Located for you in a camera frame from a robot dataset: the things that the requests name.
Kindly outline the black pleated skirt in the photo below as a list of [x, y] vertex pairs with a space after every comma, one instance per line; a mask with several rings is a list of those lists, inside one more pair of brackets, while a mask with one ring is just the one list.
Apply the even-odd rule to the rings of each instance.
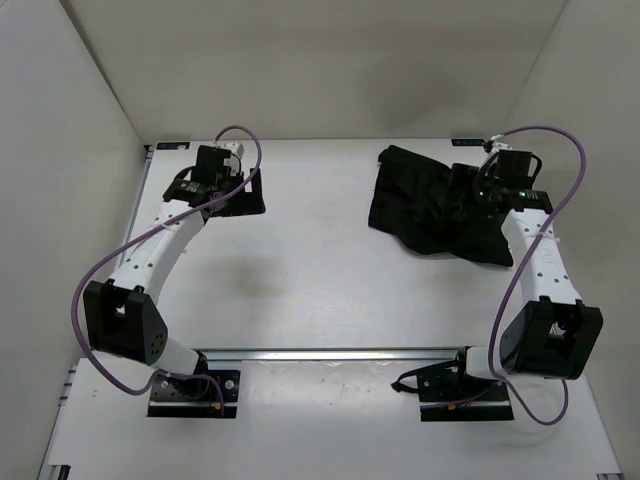
[[368, 226], [395, 236], [423, 256], [452, 254], [477, 263], [511, 267], [502, 217], [473, 191], [479, 168], [448, 166], [391, 145], [378, 156]]

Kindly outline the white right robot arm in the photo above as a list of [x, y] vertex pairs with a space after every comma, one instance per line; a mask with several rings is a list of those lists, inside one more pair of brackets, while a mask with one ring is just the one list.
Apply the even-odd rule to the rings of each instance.
[[574, 287], [555, 237], [557, 209], [533, 183], [542, 161], [527, 151], [493, 143], [472, 172], [476, 201], [501, 215], [501, 234], [516, 271], [507, 291], [519, 289], [523, 305], [506, 328], [500, 305], [485, 347], [464, 347], [448, 361], [402, 374], [398, 393], [418, 395], [431, 407], [454, 409], [494, 391], [504, 393], [516, 376], [561, 382], [581, 376], [603, 326]]

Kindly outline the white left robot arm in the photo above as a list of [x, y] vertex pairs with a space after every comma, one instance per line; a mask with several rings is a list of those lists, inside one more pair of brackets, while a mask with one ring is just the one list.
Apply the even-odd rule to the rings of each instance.
[[261, 215], [266, 206], [258, 168], [245, 172], [239, 142], [201, 145], [162, 196], [151, 235], [132, 246], [104, 282], [82, 293], [91, 350], [145, 364], [195, 401], [216, 394], [218, 380], [203, 353], [171, 338], [157, 307], [163, 286], [190, 241], [212, 218]]

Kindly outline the right blue corner label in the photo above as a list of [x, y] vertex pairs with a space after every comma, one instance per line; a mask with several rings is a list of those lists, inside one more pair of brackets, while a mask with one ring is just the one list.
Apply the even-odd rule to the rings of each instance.
[[478, 138], [452, 138], [451, 144], [454, 147], [483, 147], [485, 141]]

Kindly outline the blue corner label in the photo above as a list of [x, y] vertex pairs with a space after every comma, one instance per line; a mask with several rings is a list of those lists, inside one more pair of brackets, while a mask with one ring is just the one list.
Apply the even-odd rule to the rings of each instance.
[[454, 147], [483, 147], [485, 141], [478, 138], [452, 138], [451, 144]]
[[189, 142], [159, 142], [156, 144], [156, 150], [187, 150], [190, 147]]

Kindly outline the left blue corner label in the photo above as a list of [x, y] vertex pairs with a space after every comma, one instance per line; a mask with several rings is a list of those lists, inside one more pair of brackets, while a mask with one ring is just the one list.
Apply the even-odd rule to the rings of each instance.
[[159, 142], [156, 144], [156, 150], [187, 150], [190, 147], [189, 142]]

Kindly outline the aluminium front rail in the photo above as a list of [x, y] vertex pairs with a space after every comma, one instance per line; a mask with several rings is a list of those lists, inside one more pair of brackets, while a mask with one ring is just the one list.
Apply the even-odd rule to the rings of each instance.
[[209, 361], [444, 361], [453, 359], [457, 348], [271, 348], [203, 349]]

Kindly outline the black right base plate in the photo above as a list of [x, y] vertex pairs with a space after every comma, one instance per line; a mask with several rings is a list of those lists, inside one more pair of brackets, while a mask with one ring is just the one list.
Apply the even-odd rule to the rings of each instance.
[[507, 387], [478, 379], [453, 367], [417, 376], [422, 422], [512, 421]]

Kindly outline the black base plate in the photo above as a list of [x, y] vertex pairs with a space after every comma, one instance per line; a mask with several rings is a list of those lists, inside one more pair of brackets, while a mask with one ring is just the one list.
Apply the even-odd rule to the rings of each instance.
[[240, 393], [240, 370], [210, 370], [221, 387], [223, 403], [216, 388], [204, 380], [191, 381], [189, 392], [176, 381], [160, 378], [151, 388], [147, 416], [151, 418], [235, 419]]
[[512, 421], [507, 387], [478, 379], [453, 367], [417, 376], [422, 422]]

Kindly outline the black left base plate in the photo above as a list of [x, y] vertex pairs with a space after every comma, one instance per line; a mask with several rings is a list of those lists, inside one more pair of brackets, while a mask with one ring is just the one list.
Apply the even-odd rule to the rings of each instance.
[[204, 380], [191, 381], [189, 392], [176, 381], [160, 378], [151, 388], [147, 416], [151, 418], [235, 419], [240, 393], [240, 370], [210, 370], [221, 387], [223, 403], [216, 388]]

